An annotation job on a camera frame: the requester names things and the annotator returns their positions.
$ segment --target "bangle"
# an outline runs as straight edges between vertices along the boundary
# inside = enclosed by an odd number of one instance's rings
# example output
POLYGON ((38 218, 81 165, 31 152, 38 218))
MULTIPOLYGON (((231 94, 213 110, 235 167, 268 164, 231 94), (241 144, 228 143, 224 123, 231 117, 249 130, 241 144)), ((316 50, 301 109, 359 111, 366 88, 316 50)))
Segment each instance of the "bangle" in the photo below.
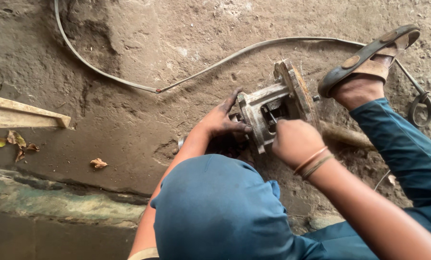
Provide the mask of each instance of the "bangle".
POLYGON ((322 166, 328 159, 331 159, 331 158, 334 158, 334 155, 328 155, 322 158, 321 160, 317 161, 312 168, 308 169, 308 171, 306 171, 304 175, 302 175, 302 180, 307 180, 312 173, 314 173, 318 168, 320 168, 320 166, 322 166))
POLYGON ((311 161, 313 161, 318 155, 320 155, 322 152, 324 152, 326 149, 328 149, 327 146, 323 147, 322 149, 320 149, 319 151, 317 151, 314 155, 312 155, 310 158, 308 158, 305 162, 301 163, 299 165, 299 167, 297 167, 294 170, 295 174, 299 174, 299 171, 304 168, 307 164, 309 164, 311 161))

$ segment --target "dusty ground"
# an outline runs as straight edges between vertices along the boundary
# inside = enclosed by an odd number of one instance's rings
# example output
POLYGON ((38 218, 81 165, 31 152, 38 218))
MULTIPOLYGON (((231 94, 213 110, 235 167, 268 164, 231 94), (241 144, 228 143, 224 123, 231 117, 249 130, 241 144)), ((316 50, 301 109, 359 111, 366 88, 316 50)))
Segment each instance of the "dusty ground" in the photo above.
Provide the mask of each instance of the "dusty ground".
MULTIPOLYGON (((368 43, 405 24, 418 24, 421 39, 401 58, 431 91, 431 0, 382 1, 154 1, 62 0, 71 43, 103 71, 161 88, 244 46, 286 36, 328 36, 368 43)), ((253 92, 273 83, 273 63, 290 58, 312 92, 321 77, 356 49, 334 43, 279 44, 156 95, 119 86, 92 73, 63 44, 53 2, 0 1, 0 97, 72 117, 69 129, 19 129, 41 145, 27 163, 14 162, 14 147, 0 149, 0 168, 49 180, 80 182, 114 191, 150 194, 172 160, 176 140, 235 87, 253 92), (94 170, 100 157, 110 166, 94 170)), ((415 90, 398 68, 386 84, 392 107, 407 114, 415 90)), ((357 130, 333 100, 320 101, 322 119, 357 130)), ((423 130, 431 137, 431 124, 423 130)), ((7 130, 0 130, 5 136, 7 130)), ((387 166, 376 153, 330 143, 339 159, 374 187, 387 166)), ((282 202, 301 220, 335 214, 325 197, 272 155, 256 156, 266 180, 277 179, 282 202)), ((380 192, 409 205, 399 186, 380 192)))

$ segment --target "hand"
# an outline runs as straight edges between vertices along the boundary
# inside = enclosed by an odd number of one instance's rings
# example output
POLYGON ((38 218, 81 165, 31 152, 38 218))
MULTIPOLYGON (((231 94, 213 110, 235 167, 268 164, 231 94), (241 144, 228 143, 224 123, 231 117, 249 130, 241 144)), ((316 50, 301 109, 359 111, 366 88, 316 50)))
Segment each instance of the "hand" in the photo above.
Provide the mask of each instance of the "hand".
POLYGON ((228 113, 235 104, 238 93, 242 90, 242 87, 233 90, 231 95, 212 109, 194 129, 206 131, 210 139, 230 132, 250 133, 252 127, 245 123, 230 121, 228 118, 228 113))
POLYGON ((302 120, 278 120, 272 151, 295 170, 324 147, 320 133, 302 120))

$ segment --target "brown sandal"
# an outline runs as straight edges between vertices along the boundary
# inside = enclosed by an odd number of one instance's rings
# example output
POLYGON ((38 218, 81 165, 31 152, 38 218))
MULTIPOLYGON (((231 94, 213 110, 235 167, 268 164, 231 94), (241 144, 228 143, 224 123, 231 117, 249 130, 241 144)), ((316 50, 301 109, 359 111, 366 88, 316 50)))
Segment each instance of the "brown sandal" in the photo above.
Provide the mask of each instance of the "brown sandal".
POLYGON ((333 68, 318 84, 318 93, 330 98, 331 89, 341 80, 354 73, 364 73, 380 77, 384 84, 389 74, 389 68, 395 62, 396 56, 411 46, 420 36, 420 28, 415 25, 399 27, 357 51, 341 65, 333 68), (392 62, 388 67, 375 62, 375 55, 390 56, 392 62))

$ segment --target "leg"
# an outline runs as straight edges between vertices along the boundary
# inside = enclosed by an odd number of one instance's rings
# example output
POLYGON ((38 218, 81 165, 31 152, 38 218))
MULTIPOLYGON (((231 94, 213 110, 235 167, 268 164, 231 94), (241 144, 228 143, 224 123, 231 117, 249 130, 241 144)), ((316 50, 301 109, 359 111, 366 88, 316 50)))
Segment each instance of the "leg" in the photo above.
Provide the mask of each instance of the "leg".
POLYGON ((220 155, 188 159, 152 201, 161 259, 302 259, 318 246, 295 237, 278 200, 247 163, 220 155))
MULTIPOLYGON (((380 63, 389 58, 377 57, 380 63)), ((363 132, 378 149, 397 177, 414 208, 407 213, 431 232, 431 140, 392 111, 377 77, 359 74, 335 88, 333 97, 350 110, 363 132)), ((376 259, 347 222, 338 223, 305 237, 321 242, 323 251, 311 259, 376 259)))

